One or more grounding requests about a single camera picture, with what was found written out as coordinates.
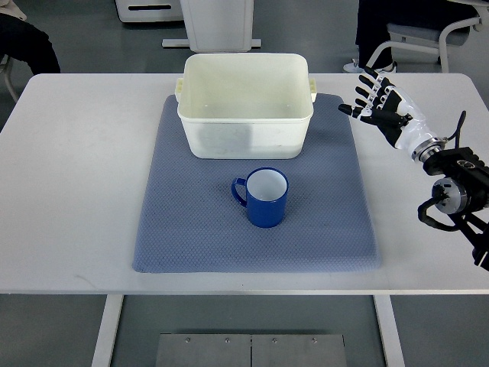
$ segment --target gray floor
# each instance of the gray floor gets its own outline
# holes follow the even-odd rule
[[[180,73],[193,54],[161,48],[163,38],[186,37],[182,22],[122,24],[112,0],[16,3],[30,23],[50,35],[64,73]],[[340,73],[343,63],[357,56],[357,3],[255,0],[254,37],[261,38],[263,46],[252,52],[301,54],[311,73]],[[486,106],[488,41],[486,29],[450,53],[451,71],[470,76]],[[400,72],[440,70],[430,56],[406,52],[394,56]],[[12,76],[17,91],[30,78],[27,65],[17,62]],[[14,106],[0,83],[0,128]],[[103,296],[2,295],[0,366],[90,365],[102,308]],[[406,366],[487,365],[489,297],[396,296],[393,308]],[[113,366],[154,365],[159,332],[262,329],[344,333],[349,367],[380,366],[384,361],[373,315],[368,297],[130,297],[122,313]]]

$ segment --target plastic bin handle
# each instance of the plastic bin handle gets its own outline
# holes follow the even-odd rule
[[[316,88],[316,79],[309,79],[309,88],[311,89],[311,99],[313,102],[316,101],[316,96],[318,95],[318,89]]]
[[[176,86],[175,86],[175,97],[177,102],[180,102],[180,96],[182,95],[182,88],[183,88],[183,78],[178,78],[176,80]]]

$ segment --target blue enamel mug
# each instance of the blue enamel mug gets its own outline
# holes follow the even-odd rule
[[[237,186],[246,188],[245,198],[239,195]],[[271,167],[258,168],[246,179],[235,178],[231,185],[232,196],[246,208],[249,221],[261,228],[274,227],[282,221],[288,191],[285,174]]]

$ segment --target white table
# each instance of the white table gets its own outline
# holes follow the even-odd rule
[[[357,120],[351,120],[351,128],[382,255],[379,269],[326,274],[133,271],[158,122],[180,76],[31,79],[0,134],[2,293],[109,294],[106,308],[113,312],[104,316],[101,336],[107,323],[110,337],[123,294],[370,294],[377,296],[385,332],[392,327],[382,326],[382,310],[387,310],[385,322],[393,322],[388,295],[489,294],[489,272],[473,265],[466,238],[417,219],[418,205],[430,198],[440,177],[427,176],[375,127]],[[319,93],[354,102],[356,75],[311,77]],[[461,145],[489,162],[489,111],[469,78],[396,74],[390,79],[415,99],[441,137],[453,133],[461,111],[467,110]],[[449,223],[435,210],[431,214]],[[489,213],[481,216],[487,220]]]

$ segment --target blue mat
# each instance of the blue mat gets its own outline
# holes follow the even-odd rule
[[[380,263],[348,117],[319,94],[303,151],[289,160],[210,160],[190,151],[175,96],[164,104],[133,269],[150,273],[369,271]],[[283,222],[249,223],[235,177],[263,166],[290,182]]]

